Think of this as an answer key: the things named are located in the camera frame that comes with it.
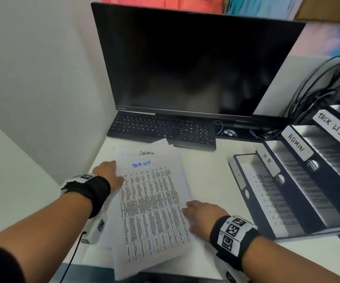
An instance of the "monitor screen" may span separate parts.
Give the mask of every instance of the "monitor screen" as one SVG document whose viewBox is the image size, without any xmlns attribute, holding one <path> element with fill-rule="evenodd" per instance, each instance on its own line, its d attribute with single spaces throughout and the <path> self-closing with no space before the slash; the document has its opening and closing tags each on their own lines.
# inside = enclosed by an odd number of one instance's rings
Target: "monitor screen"
<svg viewBox="0 0 340 283">
<path fill-rule="evenodd" d="M 92 10 L 115 105 L 130 111 L 251 116 L 305 26 L 101 3 Z"/>
</svg>

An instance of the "white desk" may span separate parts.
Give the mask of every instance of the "white desk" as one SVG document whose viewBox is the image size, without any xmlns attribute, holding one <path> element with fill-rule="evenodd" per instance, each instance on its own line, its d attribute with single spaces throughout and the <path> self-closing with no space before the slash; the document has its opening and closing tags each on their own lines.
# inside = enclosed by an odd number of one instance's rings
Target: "white desk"
<svg viewBox="0 0 340 283">
<path fill-rule="evenodd" d="M 107 137 L 90 171 L 103 161 L 113 160 L 112 148 L 114 146 L 134 147 L 140 144 L 140 142 Z M 253 142 L 217 139 L 215 152 L 179 148 L 190 185 L 191 197 L 195 200 L 218 204 L 230 214 L 238 214 L 252 221 L 230 171 L 228 161 L 234 154 L 254 153 L 258 145 Z M 281 245 L 340 275 L 340 239 L 336 236 L 287 242 Z M 73 251 L 74 247 L 65 259 L 65 263 L 69 262 Z M 215 253 L 214 248 L 209 244 L 195 240 L 191 253 L 158 264 L 148 271 L 221 279 L 213 262 Z M 72 263 L 113 267 L 111 251 L 102 249 L 98 245 L 80 244 Z"/>
</svg>

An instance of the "black wristband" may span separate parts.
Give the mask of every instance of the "black wristband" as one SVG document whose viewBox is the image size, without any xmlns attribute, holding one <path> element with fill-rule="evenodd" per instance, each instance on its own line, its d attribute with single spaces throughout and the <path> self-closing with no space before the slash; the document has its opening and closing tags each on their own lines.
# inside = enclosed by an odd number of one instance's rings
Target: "black wristband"
<svg viewBox="0 0 340 283">
<path fill-rule="evenodd" d="M 257 229 L 248 221 L 234 217 L 237 222 L 235 223 L 235 220 L 232 220 L 232 223 L 229 223 L 228 226 L 234 225 L 234 228 L 236 229 L 235 234 L 238 233 L 237 230 L 239 231 L 241 228 L 245 228 L 246 224 L 248 228 L 246 228 L 247 230 L 240 241 L 233 239 L 234 235 L 229 235 L 225 230 L 221 230 L 227 220 L 231 220 L 231 218 L 232 217 L 230 215 L 226 215 L 216 221 L 211 231 L 210 243 L 217 250 L 217 257 L 228 263 L 234 269 L 242 271 L 242 258 L 252 241 L 259 235 L 259 233 Z M 222 241 L 226 240 L 226 242 L 221 242 L 219 244 L 219 237 L 223 238 Z M 237 255 L 234 255 L 232 253 L 232 249 L 237 247 L 238 244 L 239 252 Z"/>
<path fill-rule="evenodd" d="M 111 192 L 110 183 L 101 176 L 94 176 L 84 183 L 77 181 L 68 182 L 64 186 L 64 189 L 67 189 L 65 194 L 68 192 L 77 192 L 92 201 L 93 210 L 90 214 L 90 219 L 101 211 L 102 205 Z"/>
</svg>

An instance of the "black keyboard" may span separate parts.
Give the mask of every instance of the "black keyboard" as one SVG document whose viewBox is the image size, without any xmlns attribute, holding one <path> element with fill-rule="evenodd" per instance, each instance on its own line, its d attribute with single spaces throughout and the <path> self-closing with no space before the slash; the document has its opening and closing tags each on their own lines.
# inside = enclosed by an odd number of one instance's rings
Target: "black keyboard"
<svg viewBox="0 0 340 283">
<path fill-rule="evenodd" d="M 196 117 L 118 111 L 107 136 L 142 142 L 166 138 L 178 147 L 216 150 L 213 124 Z"/>
</svg>

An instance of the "wristband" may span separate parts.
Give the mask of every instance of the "wristband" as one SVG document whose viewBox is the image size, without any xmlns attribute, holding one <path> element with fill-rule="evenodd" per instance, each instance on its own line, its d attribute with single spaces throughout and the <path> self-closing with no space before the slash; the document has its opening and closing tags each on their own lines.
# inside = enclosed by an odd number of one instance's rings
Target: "wristband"
<svg viewBox="0 0 340 283">
<path fill-rule="evenodd" d="M 65 181 L 61 188 L 61 195 L 67 192 L 77 192 L 92 201 L 93 210 L 90 219 L 95 217 L 102 208 L 103 203 L 110 195 L 110 183 L 102 176 L 84 174 Z"/>
<path fill-rule="evenodd" d="M 226 215 L 213 226 L 210 243 L 216 248 L 217 257 L 242 271 L 242 258 L 257 236 L 255 225 L 237 215 Z"/>
</svg>

